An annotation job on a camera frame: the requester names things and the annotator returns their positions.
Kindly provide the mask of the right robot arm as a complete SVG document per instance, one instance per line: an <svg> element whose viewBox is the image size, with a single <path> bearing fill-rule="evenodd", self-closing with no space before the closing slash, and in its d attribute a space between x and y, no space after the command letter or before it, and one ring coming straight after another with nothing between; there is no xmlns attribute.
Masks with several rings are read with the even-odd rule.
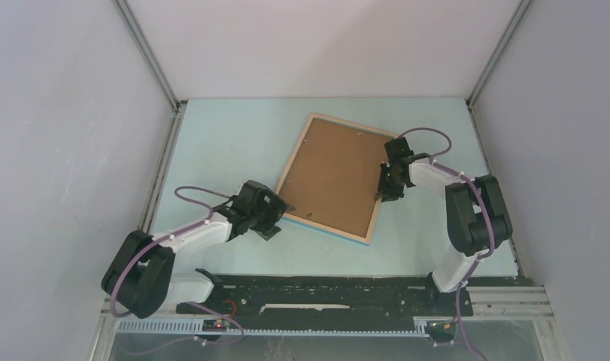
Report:
<svg viewBox="0 0 610 361"><path fill-rule="evenodd" d="M445 256L429 274L423 304L432 314L443 314L454 303L453 292L464 288L476 265L512 236L499 181L491 174L476 178L448 168L427 153L414 153L403 137L384 145L376 198L392 202L412 187L424 187L445 201L451 242Z"/></svg>

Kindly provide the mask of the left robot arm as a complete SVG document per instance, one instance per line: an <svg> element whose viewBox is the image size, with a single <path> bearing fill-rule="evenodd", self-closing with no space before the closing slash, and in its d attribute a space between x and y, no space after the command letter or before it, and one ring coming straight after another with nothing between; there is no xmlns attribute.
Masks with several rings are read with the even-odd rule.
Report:
<svg viewBox="0 0 610 361"><path fill-rule="evenodd" d="M205 313L222 307L219 279L198 268L172 278L179 256L193 256L218 244L225 244L249 231L268 241L280 232L278 222L294 209L277 193L254 180L243 183L238 192L210 206L175 195L206 209L207 214L179 228L151 235L141 229L130 232L102 278L101 288L110 297L109 311L117 318L134 315L140 319L155 314L164 305L195 302Z"/></svg>

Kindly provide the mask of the aluminium mounting profile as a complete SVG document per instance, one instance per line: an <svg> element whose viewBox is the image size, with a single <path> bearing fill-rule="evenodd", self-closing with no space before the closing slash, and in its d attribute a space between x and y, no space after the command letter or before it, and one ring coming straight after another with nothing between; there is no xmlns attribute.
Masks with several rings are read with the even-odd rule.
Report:
<svg viewBox="0 0 610 361"><path fill-rule="evenodd" d="M469 286L473 320L525 320L533 324L536 345L543 360L564 360L558 346L554 312L545 288ZM87 353L87 360L108 360L117 333L119 320L109 313L109 301L104 300L101 314Z"/></svg>

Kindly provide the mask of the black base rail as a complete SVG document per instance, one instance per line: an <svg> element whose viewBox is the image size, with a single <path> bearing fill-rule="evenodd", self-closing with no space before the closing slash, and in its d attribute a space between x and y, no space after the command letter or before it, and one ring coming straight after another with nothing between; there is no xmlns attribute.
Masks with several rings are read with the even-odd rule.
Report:
<svg viewBox="0 0 610 361"><path fill-rule="evenodd" d="M207 308L247 331L412 332L421 318L473 315L467 290L439 295L428 278L219 275Z"/></svg>

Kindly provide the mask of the left corner aluminium post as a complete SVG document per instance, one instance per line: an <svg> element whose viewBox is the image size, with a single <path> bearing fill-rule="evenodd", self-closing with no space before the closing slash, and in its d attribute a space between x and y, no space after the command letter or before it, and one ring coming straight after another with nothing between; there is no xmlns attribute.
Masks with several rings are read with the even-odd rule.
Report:
<svg viewBox="0 0 610 361"><path fill-rule="evenodd" d="M144 30L142 29L131 5L126 0L112 0L111 2L117 9L117 12L124 22L129 35L134 41L135 46L146 63L146 66L150 70L150 73L153 75L155 81L165 96L166 101L169 103L173 111L177 111L180 107L181 101L171 88L171 84L169 83L169 80L166 77L165 72L163 71L163 68L160 65L159 60L157 59L156 54L154 53L153 48L151 47L150 42L148 41L147 36L145 35Z"/></svg>

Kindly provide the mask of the corner aluminium post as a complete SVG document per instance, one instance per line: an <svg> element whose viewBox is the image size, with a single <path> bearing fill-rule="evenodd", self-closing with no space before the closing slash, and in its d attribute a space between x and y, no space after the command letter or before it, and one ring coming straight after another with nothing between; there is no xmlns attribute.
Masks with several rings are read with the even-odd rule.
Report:
<svg viewBox="0 0 610 361"><path fill-rule="evenodd" d="M512 39L517 33L524 18L527 16L533 3L533 0L520 0L517 3L517 7L511 15L508 24L504 28L502 34L500 35L496 46L493 48L493 51L490 54L490 58L483 67L480 76L476 80L475 85L473 86L472 91L470 92L469 97L466 100L466 104L469 110L472 110L474 108L476 102L484 91L484 88L492 77L496 67L500 63L503 55L508 49Z"/></svg>
<svg viewBox="0 0 610 361"><path fill-rule="evenodd" d="M147 36L145 35L144 30L142 29L131 5L126 0L112 0L111 2L117 9L117 12L124 22L129 35L134 41L135 46L146 63L146 66L150 70L150 73L153 75L155 81L165 96L166 101L169 103L173 111L177 111L180 107L181 101L171 88L171 84L169 83L169 80L166 77L165 72L163 71L163 68L160 65L159 60L157 59L156 54L154 53L153 48L151 47L150 42L148 41Z"/></svg>

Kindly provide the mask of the right corner aluminium post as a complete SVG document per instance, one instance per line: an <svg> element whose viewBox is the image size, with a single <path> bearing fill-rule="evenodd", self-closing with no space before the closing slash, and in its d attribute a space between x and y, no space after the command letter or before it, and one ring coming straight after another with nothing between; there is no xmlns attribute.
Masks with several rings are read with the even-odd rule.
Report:
<svg viewBox="0 0 610 361"><path fill-rule="evenodd" d="M503 55L508 49L512 39L517 33L524 18L527 16L533 3L533 0L520 0L517 3L517 7L511 15L508 24L504 28L502 34L500 35L496 46L493 48L493 51L490 54L490 58L483 67L480 76L476 80L475 85L473 86L472 91L470 92L469 97L466 100L466 104L469 110L472 110L474 108L476 102L484 91L484 88L492 77L496 67L500 63Z"/></svg>

